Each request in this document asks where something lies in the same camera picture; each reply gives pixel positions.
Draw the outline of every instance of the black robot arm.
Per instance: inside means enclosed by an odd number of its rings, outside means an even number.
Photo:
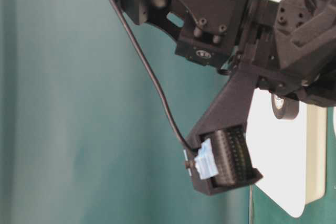
[[[318,106],[336,105],[336,0],[114,1],[135,24],[149,23],[171,36],[177,55],[230,75],[186,138],[199,150],[187,151],[186,162],[198,191],[212,195],[261,178],[244,137],[256,88]],[[182,27],[168,19],[170,13]],[[203,153],[208,141],[210,157]],[[214,162],[201,167],[200,158]],[[214,167],[204,176],[202,168],[207,173]]]

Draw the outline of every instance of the black tape roll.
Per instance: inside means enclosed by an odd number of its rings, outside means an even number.
[[[277,119],[293,120],[299,114],[299,101],[272,94],[272,109]]]

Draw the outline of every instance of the white board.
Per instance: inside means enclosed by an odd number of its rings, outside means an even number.
[[[293,217],[324,195],[326,127],[326,109],[300,103],[294,120],[279,120],[271,94],[254,94],[246,139],[253,166],[264,176],[256,185]]]

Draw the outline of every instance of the teal wall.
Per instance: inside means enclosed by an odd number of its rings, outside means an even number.
[[[0,0],[1,223],[248,222],[248,189],[195,192],[107,0]],[[224,79],[134,32],[187,134]]]

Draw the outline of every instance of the black cable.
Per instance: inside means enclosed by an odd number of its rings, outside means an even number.
[[[125,20],[125,17],[122,15],[122,12],[120,11],[119,7],[117,6],[115,0],[109,0],[110,4],[112,5],[114,11],[116,12],[118,18],[120,19],[120,22],[122,23],[122,25],[124,26],[128,36],[131,39],[131,42],[135,48],[135,50],[137,51],[141,62],[143,63],[143,65],[145,66],[145,69],[147,70],[157,92],[159,93],[159,96],[161,98],[161,102],[164,108],[164,111],[166,113],[166,116],[168,118],[168,121],[170,122],[171,127],[173,128],[173,131],[175,132],[177,139],[179,140],[179,142],[189,151],[193,152],[193,153],[197,153],[197,149],[193,149],[189,146],[189,144],[186,142],[186,140],[183,138],[183,136],[180,133],[179,128],[177,127],[174,117],[172,115],[172,112],[170,111],[166,96],[162,90],[162,87],[157,79],[157,77],[155,76],[155,73],[153,72],[150,64],[148,63],[146,56],[144,55],[144,53],[142,52],[142,49],[137,41],[137,39],[135,38],[130,26],[128,25],[127,21]]]
[[[228,69],[217,69],[217,73],[221,76],[229,76],[231,75],[231,71]]]

